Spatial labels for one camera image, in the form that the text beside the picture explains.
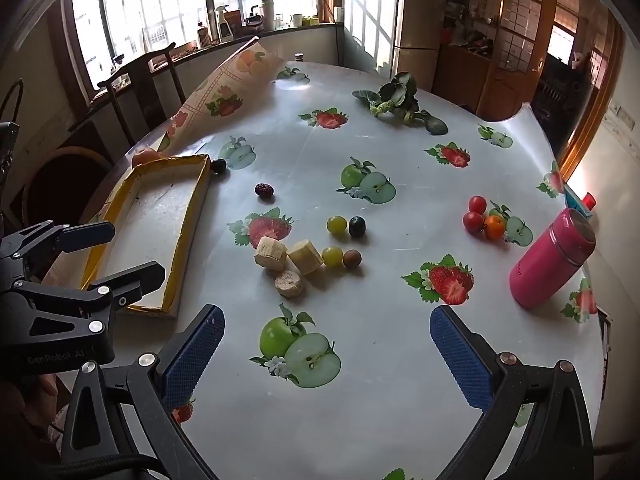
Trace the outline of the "brown longan fruit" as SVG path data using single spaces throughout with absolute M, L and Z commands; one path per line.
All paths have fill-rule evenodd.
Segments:
M 356 269 L 361 264 L 362 255 L 356 249 L 349 249 L 344 252 L 342 261 L 346 269 Z

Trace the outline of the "green leafy vegetable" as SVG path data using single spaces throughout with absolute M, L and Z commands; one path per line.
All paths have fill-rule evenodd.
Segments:
M 422 124 L 433 136 L 447 134 L 446 122 L 420 107 L 417 91 L 414 77 L 408 72 L 399 72 L 378 91 L 360 89 L 353 91 L 352 96 L 367 104 L 369 112 L 375 117 L 393 114 L 406 126 Z

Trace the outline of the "dark grape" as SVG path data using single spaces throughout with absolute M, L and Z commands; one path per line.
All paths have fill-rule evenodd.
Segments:
M 349 219 L 348 232 L 352 238 L 364 237 L 367 231 L 367 223 L 362 217 L 356 216 Z

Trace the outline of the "red cup at edge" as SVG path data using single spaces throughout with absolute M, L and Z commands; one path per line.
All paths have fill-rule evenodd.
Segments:
M 594 196 L 587 192 L 585 196 L 582 198 L 582 202 L 588 210 L 593 210 L 593 208 L 597 205 L 597 201 Z

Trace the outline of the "wooden cabinet with shelves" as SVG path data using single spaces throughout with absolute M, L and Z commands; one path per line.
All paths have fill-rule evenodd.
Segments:
M 556 0 L 446 0 L 432 92 L 498 122 L 533 99 Z

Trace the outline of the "peach behind tray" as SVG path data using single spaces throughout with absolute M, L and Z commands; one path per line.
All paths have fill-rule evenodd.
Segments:
M 146 148 L 142 148 L 141 150 L 136 151 L 132 155 L 131 167 L 134 168 L 143 164 L 148 164 L 149 162 L 155 162 L 156 160 L 160 160 L 162 158 L 162 154 L 147 146 Z

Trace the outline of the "dark wooden chair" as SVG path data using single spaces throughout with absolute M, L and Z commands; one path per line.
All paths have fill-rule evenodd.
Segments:
M 164 67 L 168 69 L 171 80 L 174 83 L 176 92 L 178 94 L 179 101 L 181 103 L 186 102 L 186 95 L 184 94 L 181 81 L 176 71 L 174 60 L 172 59 L 171 52 L 175 50 L 176 44 L 171 42 L 167 47 L 160 50 L 146 52 L 133 61 L 122 65 L 118 70 L 115 70 L 107 78 L 107 80 L 100 81 L 98 83 L 99 92 L 98 99 L 101 99 L 101 94 L 105 94 L 105 99 L 109 102 L 114 110 L 116 119 L 122 128 L 130 148 L 137 143 L 132 136 L 132 132 L 127 124 L 122 107 L 118 102 L 118 95 L 122 93 L 122 90 L 116 90 L 114 87 L 115 81 L 126 76 L 129 79 L 129 84 L 126 84 L 125 89 L 134 92 L 134 97 L 140 107 L 142 116 L 145 121 L 145 125 L 150 129 L 158 127 L 163 122 L 166 122 L 167 115 L 163 109 L 163 105 L 160 102 L 160 95 L 157 92 L 156 85 L 154 84 L 154 74 L 156 69 L 151 65 L 154 58 L 161 58 L 164 61 Z

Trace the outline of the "yellow-rimmed white cardboard tray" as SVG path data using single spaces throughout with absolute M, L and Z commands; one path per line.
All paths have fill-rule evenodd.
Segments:
M 100 278 L 155 261 L 165 269 L 163 284 L 127 310 L 175 318 L 211 176 L 212 161 L 204 154 L 134 167 L 103 211 L 102 219 L 111 222 L 115 236 L 90 250 L 81 285 L 87 288 Z

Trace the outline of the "fruit-print plastic tablecloth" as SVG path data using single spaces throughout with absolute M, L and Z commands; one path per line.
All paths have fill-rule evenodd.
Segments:
M 163 158 L 204 154 L 212 173 L 175 318 L 119 312 L 117 364 L 157 352 L 206 304 L 224 336 L 191 394 L 184 433 L 219 479 L 440 479 L 482 412 L 466 402 L 430 334 L 450 307 L 495 352 L 576 370 L 591 435 L 602 388 L 602 341 L 580 268 L 550 299 L 523 309 L 509 274 L 567 206 L 540 190 L 553 155 L 532 111 L 482 126 L 419 91 L 442 118 L 432 136 L 352 96 L 382 78 L 340 66 L 286 62 L 267 47 L 197 58 L 179 73 L 186 104 L 160 129 Z M 261 200 L 257 183 L 274 188 Z M 492 242 L 469 233 L 469 199 L 506 219 Z M 332 235 L 326 220 L 342 216 Z M 366 220 L 364 237 L 348 222 Z M 360 266 L 285 270 L 305 291 L 282 297 L 281 272 L 258 266 L 263 236 L 288 250 L 310 240 L 362 255 Z

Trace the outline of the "green grape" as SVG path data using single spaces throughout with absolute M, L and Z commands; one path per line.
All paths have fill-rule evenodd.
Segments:
M 336 268 L 343 264 L 343 251 L 337 246 L 324 248 L 321 257 L 324 264 L 330 268 Z
M 326 229 L 332 235 L 342 235 L 347 229 L 347 221 L 342 216 L 332 216 L 326 220 Z

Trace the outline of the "white thermos on sill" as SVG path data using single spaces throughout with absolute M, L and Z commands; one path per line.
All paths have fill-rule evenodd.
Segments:
M 274 29 L 273 0 L 262 0 L 262 26 L 265 32 L 271 32 Z

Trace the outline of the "white spray bottle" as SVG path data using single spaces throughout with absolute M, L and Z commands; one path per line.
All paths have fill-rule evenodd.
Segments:
M 232 28 L 226 19 L 227 9 L 228 6 L 226 4 L 216 7 L 218 39 L 221 44 L 233 39 Z

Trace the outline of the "dark plum beside tray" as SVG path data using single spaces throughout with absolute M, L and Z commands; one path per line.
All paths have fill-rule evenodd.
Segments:
M 217 158 L 210 162 L 210 171 L 216 176 L 220 176 L 227 171 L 227 162 L 224 159 Z

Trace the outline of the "pink thermos bottle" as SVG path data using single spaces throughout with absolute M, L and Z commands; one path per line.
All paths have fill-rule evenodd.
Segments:
M 538 307 L 570 280 L 594 248 L 596 234 L 587 218 L 565 208 L 512 268 L 512 297 L 523 309 Z

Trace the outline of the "dark red jujube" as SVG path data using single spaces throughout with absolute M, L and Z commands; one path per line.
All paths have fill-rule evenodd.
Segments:
M 271 200 L 273 198 L 274 188 L 268 183 L 257 183 L 254 191 L 261 200 Z

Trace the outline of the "cherry tomato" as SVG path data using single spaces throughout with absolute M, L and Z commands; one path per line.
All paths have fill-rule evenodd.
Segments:
M 462 221 L 469 233 L 475 234 L 484 229 L 484 217 L 476 211 L 468 211 Z
M 481 216 L 485 213 L 487 208 L 487 202 L 483 196 L 474 195 L 469 199 L 468 209 L 469 212 L 475 212 Z

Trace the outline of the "small orange mandarin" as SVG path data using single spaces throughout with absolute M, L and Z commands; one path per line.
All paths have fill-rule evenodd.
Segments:
M 484 235 L 488 240 L 501 240 L 506 232 L 506 219 L 498 214 L 490 214 L 484 220 Z

